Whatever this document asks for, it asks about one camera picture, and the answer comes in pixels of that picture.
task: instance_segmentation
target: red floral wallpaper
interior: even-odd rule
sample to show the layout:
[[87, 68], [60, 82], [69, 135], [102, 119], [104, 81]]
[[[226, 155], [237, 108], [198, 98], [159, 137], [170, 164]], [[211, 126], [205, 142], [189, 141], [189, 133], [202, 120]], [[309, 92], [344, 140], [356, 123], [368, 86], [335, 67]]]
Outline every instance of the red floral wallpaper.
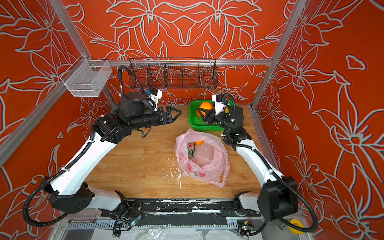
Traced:
[[0, 144], [80, 54], [48, 0], [0, 4]]
[[[0, 168], [0, 239], [48, 239], [52, 226], [31, 227], [22, 208], [45, 176], [52, 176], [76, 154], [88, 138], [92, 122], [108, 114], [103, 98], [75, 98], [68, 91], [44, 116], [15, 153]], [[41, 191], [30, 205], [30, 215], [45, 222], [60, 215]]]
[[[150, 57], [271, 58], [294, 0], [63, 0], [94, 59]], [[266, 66], [219, 68], [216, 90], [167, 90], [166, 103], [187, 104], [229, 91], [251, 103]], [[118, 81], [108, 86], [116, 93]]]
[[[48, 0], [0, 3], [0, 144], [47, 97], [80, 56]], [[52, 176], [83, 145], [90, 124], [109, 113], [105, 97], [66, 92], [14, 154], [0, 167], [0, 239], [48, 239], [52, 226], [28, 226], [22, 207], [44, 176]], [[59, 213], [41, 192], [31, 204], [39, 221]]]
[[384, 238], [383, 27], [383, 1], [309, 0], [257, 106], [317, 239]]

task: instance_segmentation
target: orange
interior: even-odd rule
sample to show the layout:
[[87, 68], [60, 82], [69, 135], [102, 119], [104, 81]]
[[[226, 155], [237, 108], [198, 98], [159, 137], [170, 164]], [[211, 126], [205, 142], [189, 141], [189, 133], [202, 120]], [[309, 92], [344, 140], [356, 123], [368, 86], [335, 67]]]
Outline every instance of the orange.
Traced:
[[[199, 108], [203, 108], [203, 109], [208, 109], [208, 110], [212, 110], [213, 109], [213, 105], [210, 104], [209, 102], [203, 102]], [[201, 117], [200, 113], [198, 110], [196, 110], [196, 115], [198, 117]]]

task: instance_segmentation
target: wooden tabletop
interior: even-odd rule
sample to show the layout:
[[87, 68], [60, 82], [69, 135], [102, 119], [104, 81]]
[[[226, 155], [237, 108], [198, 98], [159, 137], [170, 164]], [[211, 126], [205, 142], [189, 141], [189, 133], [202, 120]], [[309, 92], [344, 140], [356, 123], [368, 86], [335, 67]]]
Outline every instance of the wooden tabletop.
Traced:
[[[236, 193], [259, 193], [260, 184], [245, 160], [232, 147], [225, 145], [230, 171], [223, 188], [211, 183], [181, 176], [173, 146], [176, 137], [191, 126], [188, 105], [178, 105], [182, 115], [172, 124], [153, 127], [141, 139], [133, 131], [112, 149], [88, 175], [86, 182], [104, 190], [119, 190], [129, 198], [233, 198]], [[247, 107], [244, 109], [244, 128], [261, 149]], [[209, 132], [220, 137], [222, 132]]]

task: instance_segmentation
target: green plastic basket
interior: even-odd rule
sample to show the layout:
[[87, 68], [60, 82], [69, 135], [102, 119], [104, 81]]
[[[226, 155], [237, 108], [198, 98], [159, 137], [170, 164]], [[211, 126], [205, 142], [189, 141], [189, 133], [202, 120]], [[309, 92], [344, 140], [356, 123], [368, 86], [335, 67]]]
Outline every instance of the green plastic basket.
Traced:
[[[220, 127], [216, 123], [208, 125], [206, 122], [203, 122], [201, 117], [196, 116], [196, 110], [203, 102], [209, 102], [214, 105], [212, 100], [194, 100], [189, 104], [189, 124], [193, 127], [194, 130], [199, 132], [204, 131], [224, 131], [224, 128]], [[232, 106], [232, 101], [228, 101], [229, 106]]]

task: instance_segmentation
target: pink plastic bag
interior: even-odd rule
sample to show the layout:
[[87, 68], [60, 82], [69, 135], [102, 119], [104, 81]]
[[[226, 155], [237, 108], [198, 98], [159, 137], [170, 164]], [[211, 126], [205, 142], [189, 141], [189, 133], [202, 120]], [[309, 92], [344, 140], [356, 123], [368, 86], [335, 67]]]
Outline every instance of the pink plastic bag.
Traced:
[[[196, 141], [204, 141], [204, 143], [196, 147], [196, 155], [192, 160], [188, 158], [187, 144]], [[189, 176], [224, 187], [225, 179], [229, 172], [229, 161], [227, 150], [220, 138], [209, 133], [189, 129], [186, 133], [176, 138], [174, 151], [177, 161], [183, 170], [183, 177]], [[223, 181], [220, 182], [220, 175], [223, 172]]]

